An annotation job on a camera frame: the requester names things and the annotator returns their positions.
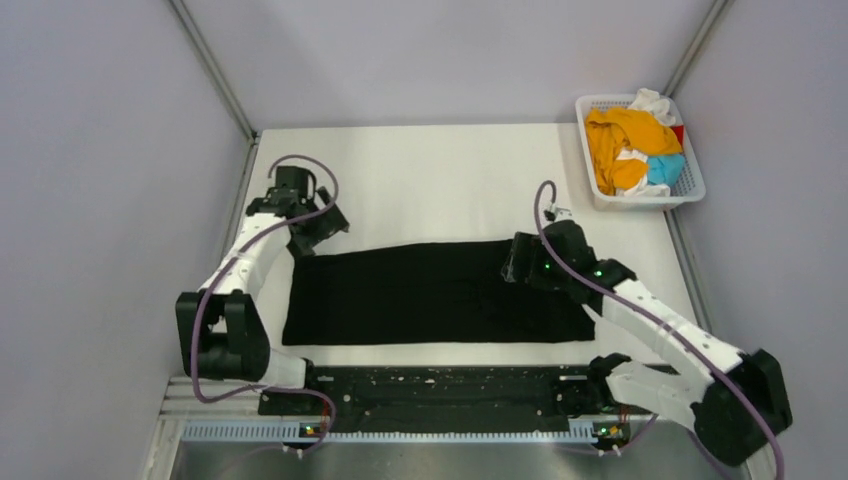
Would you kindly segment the black t shirt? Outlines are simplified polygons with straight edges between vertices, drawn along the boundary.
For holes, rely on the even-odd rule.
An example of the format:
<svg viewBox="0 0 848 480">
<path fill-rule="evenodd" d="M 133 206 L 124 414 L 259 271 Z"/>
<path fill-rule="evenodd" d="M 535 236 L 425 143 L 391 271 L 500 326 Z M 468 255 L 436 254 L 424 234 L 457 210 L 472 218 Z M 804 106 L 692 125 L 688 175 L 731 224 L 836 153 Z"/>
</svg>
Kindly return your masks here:
<svg viewBox="0 0 848 480">
<path fill-rule="evenodd" d="M 423 243 L 296 262 L 286 346 L 592 341 L 565 294 L 508 283 L 508 240 Z"/>
</svg>

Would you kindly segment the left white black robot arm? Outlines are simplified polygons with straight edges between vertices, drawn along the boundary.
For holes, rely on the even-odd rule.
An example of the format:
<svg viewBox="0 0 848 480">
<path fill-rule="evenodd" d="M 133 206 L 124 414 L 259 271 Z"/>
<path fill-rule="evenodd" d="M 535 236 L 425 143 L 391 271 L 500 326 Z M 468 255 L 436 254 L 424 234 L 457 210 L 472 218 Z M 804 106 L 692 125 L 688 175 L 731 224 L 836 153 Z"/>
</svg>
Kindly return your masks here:
<svg viewBox="0 0 848 480">
<path fill-rule="evenodd" d="M 350 223 L 337 205 L 339 182 L 323 162 L 302 154 L 272 163 L 269 186 L 246 207 L 240 230 L 215 272 L 175 304 L 185 373 L 203 403 L 200 382 L 241 380 L 246 391 L 282 392 L 297 413 L 319 404 L 320 386 L 309 379 L 310 360 L 282 346 L 283 312 L 263 313 L 259 296 L 274 263 L 313 255 L 315 247 Z"/>
</svg>

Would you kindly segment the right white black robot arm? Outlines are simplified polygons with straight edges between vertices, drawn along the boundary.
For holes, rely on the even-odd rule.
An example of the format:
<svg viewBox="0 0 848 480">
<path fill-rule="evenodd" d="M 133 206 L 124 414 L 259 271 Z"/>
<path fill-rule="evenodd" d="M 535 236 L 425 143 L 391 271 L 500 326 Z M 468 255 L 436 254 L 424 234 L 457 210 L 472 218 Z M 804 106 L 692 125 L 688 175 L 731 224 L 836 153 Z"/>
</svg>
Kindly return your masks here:
<svg viewBox="0 0 848 480">
<path fill-rule="evenodd" d="M 701 329 L 653 295 L 633 270 L 599 259 L 583 229 L 560 212 L 514 235 L 501 270 L 509 283 L 559 293 L 593 320 L 605 320 L 647 346 L 671 372 L 623 353 L 595 358 L 589 404 L 612 412 L 640 407 L 685 428 L 716 461 L 745 463 L 793 423 L 779 361 L 747 353 Z"/>
</svg>

